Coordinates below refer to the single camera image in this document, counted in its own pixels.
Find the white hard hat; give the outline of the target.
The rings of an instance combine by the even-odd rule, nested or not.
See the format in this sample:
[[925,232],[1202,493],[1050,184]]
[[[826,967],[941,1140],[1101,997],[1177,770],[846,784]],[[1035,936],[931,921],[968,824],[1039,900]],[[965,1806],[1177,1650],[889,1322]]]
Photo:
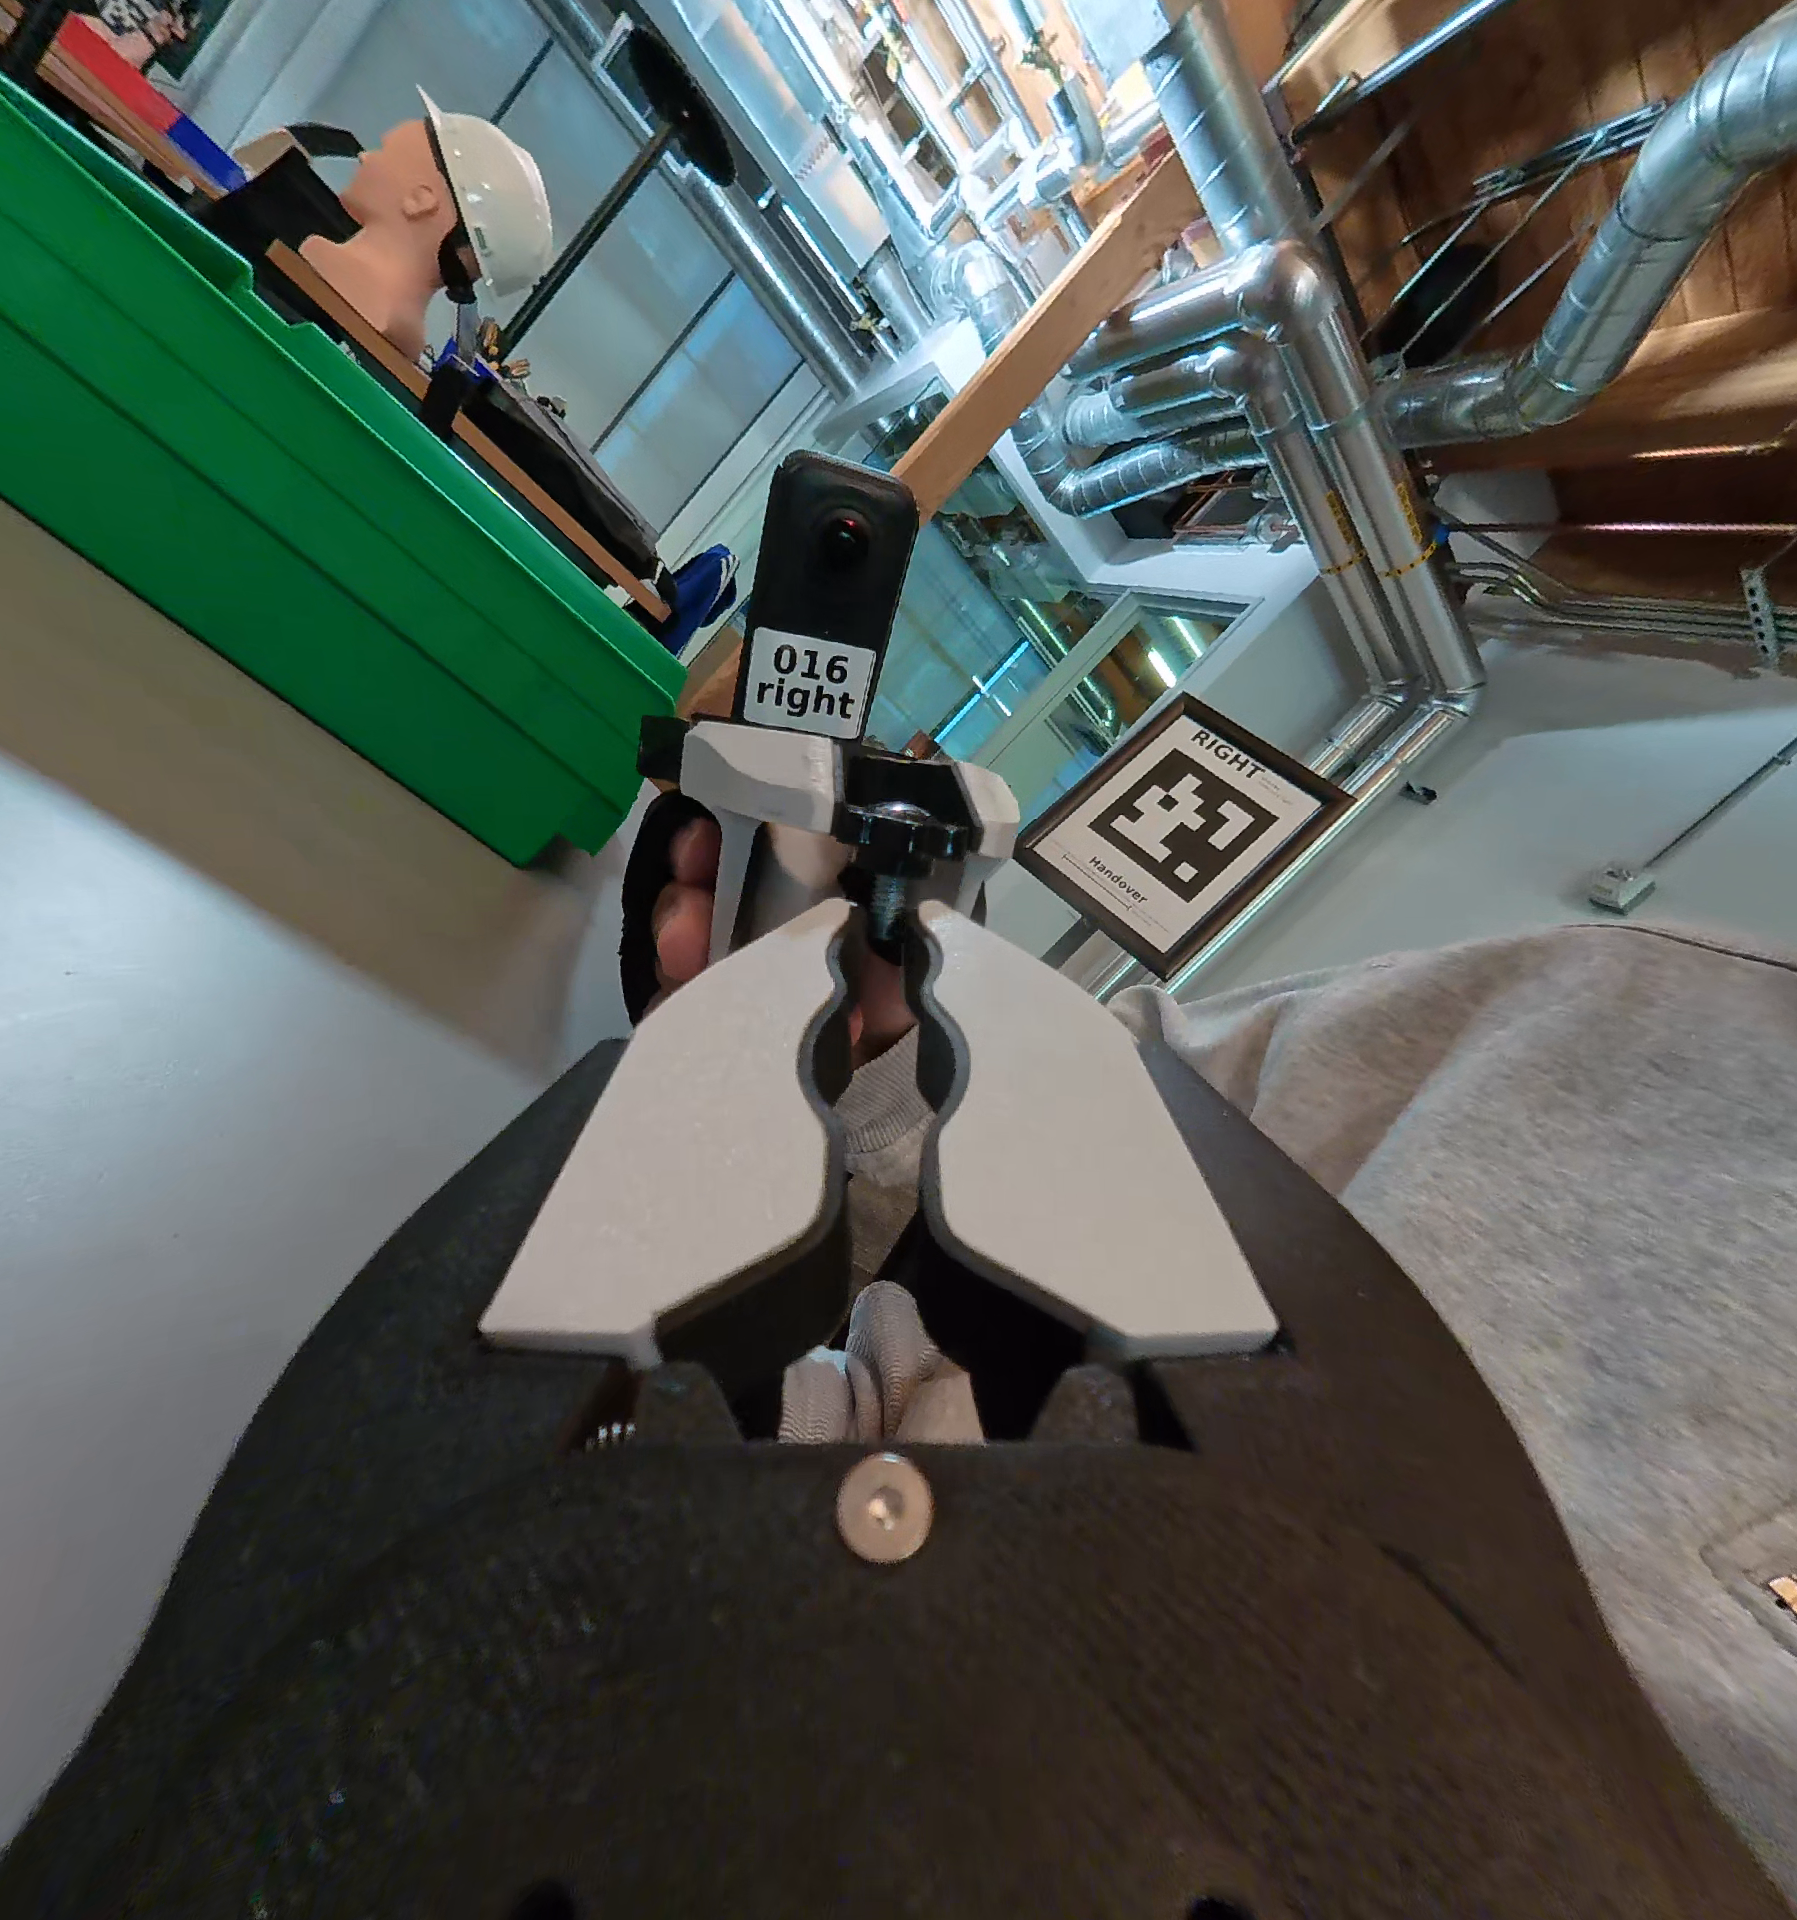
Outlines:
[[455,302],[467,302],[478,286],[497,298],[530,293],[558,257],[539,165],[494,122],[442,111],[426,93],[421,105],[452,207],[452,226],[437,248],[445,290]]

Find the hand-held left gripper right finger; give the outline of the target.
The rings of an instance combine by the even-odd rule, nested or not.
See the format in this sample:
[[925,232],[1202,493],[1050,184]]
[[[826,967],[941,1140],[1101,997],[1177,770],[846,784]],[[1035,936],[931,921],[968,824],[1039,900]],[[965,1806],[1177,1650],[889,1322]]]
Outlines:
[[1257,1358],[1282,1328],[1117,1018],[946,903],[914,913],[931,1332],[1026,1441],[1078,1362]]

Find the metal strut channel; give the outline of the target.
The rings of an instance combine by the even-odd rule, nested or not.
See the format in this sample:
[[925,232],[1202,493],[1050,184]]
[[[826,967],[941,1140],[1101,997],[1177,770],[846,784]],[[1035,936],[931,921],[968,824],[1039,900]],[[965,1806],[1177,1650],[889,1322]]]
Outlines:
[[1750,649],[1756,664],[1797,658],[1797,603],[1776,597],[1770,566],[1741,569],[1723,600],[1582,590],[1525,565],[1478,566],[1469,603],[1500,621],[1582,635],[1641,635],[1673,644]]

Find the mannequin head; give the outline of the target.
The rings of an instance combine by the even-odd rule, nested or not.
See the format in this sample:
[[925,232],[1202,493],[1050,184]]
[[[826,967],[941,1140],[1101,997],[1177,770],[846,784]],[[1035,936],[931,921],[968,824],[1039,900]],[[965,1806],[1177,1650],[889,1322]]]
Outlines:
[[411,116],[359,158],[339,193],[359,232],[336,246],[305,241],[311,269],[406,362],[421,362],[432,302],[464,286],[460,208],[432,126]]

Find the person's right hand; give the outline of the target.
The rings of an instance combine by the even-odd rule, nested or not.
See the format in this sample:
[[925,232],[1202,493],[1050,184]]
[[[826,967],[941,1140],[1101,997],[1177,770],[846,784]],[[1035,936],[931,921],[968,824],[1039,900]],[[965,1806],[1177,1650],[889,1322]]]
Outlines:
[[[668,881],[651,916],[655,974],[651,1012],[709,967],[719,855],[721,828],[712,819],[683,824],[670,837]],[[852,945],[846,974],[852,986],[852,1065],[861,1071],[914,1030],[914,1015],[902,970],[873,955],[873,948]]]

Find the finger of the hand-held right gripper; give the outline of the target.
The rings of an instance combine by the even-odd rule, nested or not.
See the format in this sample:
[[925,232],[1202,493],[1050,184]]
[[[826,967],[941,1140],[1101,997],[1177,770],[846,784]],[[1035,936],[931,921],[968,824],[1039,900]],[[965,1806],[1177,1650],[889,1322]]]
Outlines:
[[692,730],[692,803],[749,824],[831,831],[844,749],[792,730]]
[[946,806],[956,799],[972,831],[961,860],[938,861],[932,876],[919,882],[919,900],[935,900],[972,921],[983,921],[983,888],[1007,867],[1017,849],[1023,809],[1010,784],[986,767],[932,757],[925,760],[925,772],[932,776],[932,815],[950,818]]

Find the large spiral metal duct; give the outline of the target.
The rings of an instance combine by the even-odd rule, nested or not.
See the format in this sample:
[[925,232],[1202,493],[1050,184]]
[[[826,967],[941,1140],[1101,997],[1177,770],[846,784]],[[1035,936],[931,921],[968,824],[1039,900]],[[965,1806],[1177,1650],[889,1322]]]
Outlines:
[[1539,341],[1382,386],[1406,451],[1579,418],[1633,362],[1750,183],[1797,158],[1797,3],[1719,53],[1658,119]]

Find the metal pipe bundle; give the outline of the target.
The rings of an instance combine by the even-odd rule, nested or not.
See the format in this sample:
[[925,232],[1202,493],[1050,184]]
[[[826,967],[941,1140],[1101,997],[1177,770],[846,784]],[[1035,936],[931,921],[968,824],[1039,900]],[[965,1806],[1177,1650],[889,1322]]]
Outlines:
[[1139,296],[1065,372],[1107,375],[1124,418],[1194,395],[1242,404],[1364,669],[1369,702],[1385,714],[1364,733],[1340,727],[1343,751],[1394,737],[1412,714],[1475,714],[1481,655],[1437,573],[1340,293],[1308,241],[1257,241]]

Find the black bag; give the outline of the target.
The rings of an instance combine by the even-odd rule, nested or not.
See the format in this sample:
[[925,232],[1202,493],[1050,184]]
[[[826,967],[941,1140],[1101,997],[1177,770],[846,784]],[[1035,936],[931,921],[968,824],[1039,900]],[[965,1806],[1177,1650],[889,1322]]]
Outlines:
[[452,444],[600,587],[618,585],[610,562],[670,606],[674,576],[655,556],[655,530],[539,398],[481,378],[452,418]]

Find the wooden beam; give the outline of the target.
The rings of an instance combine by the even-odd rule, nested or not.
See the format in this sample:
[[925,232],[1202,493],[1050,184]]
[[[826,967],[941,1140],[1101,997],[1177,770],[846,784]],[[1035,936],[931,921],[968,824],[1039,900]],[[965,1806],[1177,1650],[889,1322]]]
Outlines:
[[1002,345],[947,399],[896,460],[922,518],[935,515],[965,478],[1007,439],[1108,314],[1133,298],[1187,226],[1205,217],[1183,161],[1171,152],[1115,207]]

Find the black knob screw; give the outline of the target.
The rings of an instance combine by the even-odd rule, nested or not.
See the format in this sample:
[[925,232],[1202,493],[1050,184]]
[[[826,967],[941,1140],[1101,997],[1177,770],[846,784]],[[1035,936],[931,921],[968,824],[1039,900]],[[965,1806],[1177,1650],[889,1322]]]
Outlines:
[[865,916],[867,948],[899,967],[910,948],[910,909],[919,885],[941,864],[962,861],[972,828],[914,803],[844,806],[838,840],[849,861],[838,876],[844,897]]

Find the black disc lamp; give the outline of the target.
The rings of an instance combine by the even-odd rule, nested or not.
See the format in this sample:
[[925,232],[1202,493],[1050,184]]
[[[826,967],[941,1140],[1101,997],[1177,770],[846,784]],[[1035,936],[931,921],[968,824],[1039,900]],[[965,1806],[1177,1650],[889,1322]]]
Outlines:
[[670,152],[719,187],[728,187],[736,180],[736,158],[712,102],[692,71],[670,53],[664,38],[643,25],[630,25],[627,61],[651,108],[651,131],[624,175],[615,180],[549,272],[534,281],[525,305],[509,317],[509,322],[503,322],[494,345],[497,362],[515,356],[551,302],[564,293],[566,281],[595,251],[604,231]]

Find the person's grey hoodie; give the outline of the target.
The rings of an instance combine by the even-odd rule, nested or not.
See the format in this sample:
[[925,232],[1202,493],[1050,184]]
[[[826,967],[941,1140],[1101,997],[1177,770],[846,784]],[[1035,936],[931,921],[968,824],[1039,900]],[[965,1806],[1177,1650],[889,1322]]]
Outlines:
[[1797,958],[1558,924],[1112,1015],[1422,1287],[1797,1908]]

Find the green plastic bin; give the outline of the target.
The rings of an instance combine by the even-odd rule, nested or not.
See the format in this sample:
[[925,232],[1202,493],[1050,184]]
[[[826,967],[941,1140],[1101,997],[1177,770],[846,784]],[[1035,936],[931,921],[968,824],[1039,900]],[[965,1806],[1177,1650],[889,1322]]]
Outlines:
[[680,658],[250,266],[0,74],[0,499],[515,864]]

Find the framed marker sign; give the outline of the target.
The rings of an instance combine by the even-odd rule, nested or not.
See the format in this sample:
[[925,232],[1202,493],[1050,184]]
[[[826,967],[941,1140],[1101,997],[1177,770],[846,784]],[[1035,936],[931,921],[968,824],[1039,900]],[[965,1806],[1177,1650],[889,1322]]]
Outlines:
[[1181,691],[1020,836],[1017,864],[1165,979],[1349,809],[1339,781]]

